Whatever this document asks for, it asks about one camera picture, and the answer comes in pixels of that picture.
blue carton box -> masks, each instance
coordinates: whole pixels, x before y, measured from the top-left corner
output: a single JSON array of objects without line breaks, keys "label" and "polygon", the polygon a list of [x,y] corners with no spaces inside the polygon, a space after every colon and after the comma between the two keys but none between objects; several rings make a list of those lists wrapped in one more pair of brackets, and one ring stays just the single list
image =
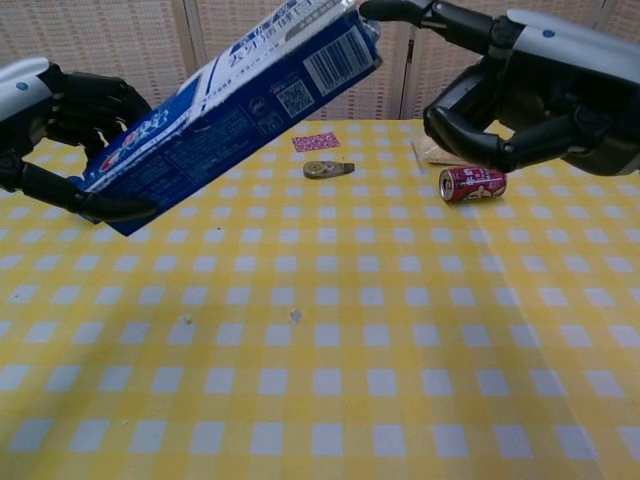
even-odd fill
[{"label": "blue carton box", "polygon": [[355,0],[289,0],[92,159],[80,187],[159,211],[129,236],[381,64],[379,25]]}]

barcode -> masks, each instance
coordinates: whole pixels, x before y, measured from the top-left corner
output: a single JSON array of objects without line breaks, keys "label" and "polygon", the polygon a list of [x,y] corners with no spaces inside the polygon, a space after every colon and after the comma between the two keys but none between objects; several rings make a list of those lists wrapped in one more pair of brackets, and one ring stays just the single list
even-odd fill
[{"label": "barcode", "polygon": [[323,96],[372,65],[373,59],[357,27],[304,61],[304,66]]}]

robotic hand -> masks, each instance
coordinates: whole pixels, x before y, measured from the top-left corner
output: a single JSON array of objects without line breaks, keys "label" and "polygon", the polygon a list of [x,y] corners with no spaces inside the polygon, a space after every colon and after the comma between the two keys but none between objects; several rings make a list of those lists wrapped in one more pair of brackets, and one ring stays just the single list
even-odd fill
[{"label": "robotic hand", "polygon": [[[504,173],[554,158],[601,176],[640,169],[640,46],[527,10],[492,18],[439,0],[367,0],[360,13],[481,55],[424,110],[425,132],[449,153]],[[485,133],[494,120],[513,136]]]},{"label": "robotic hand", "polygon": [[44,137],[83,146],[92,157],[150,110],[119,78],[65,74],[45,58],[20,60],[0,69],[0,187],[95,221],[123,221],[154,213],[145,200],[105,198],[71,180],[25,162]]}]

tablecloth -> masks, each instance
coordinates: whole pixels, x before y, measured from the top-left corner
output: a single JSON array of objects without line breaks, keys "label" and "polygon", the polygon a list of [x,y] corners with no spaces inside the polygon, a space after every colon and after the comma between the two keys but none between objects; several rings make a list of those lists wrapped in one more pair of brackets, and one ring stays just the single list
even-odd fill
[{"label": "tablecloth", "polygon": [[638,478],[638,177],[447,204],[420,127],[303,122],[129,238],[3,195],[0,478]]}]

wall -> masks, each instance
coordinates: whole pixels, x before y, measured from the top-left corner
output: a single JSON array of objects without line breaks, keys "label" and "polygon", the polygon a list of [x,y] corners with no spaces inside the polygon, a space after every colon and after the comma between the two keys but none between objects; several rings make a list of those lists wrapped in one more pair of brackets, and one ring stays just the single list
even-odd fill
[{"label": "wall", "polygon": [[[280,0],[2,0],[0,63],[44,55],[65,71],[125,78],[153,105],[199,65],[256,25]],[[519,7],[551,13],[632,41],[638,0],[464,0],[498,15]],[[406,24],[385,24],[385,63],[312,118],[416,118],[477,56]],[[406,63],[410,40],[413,58]]]}]

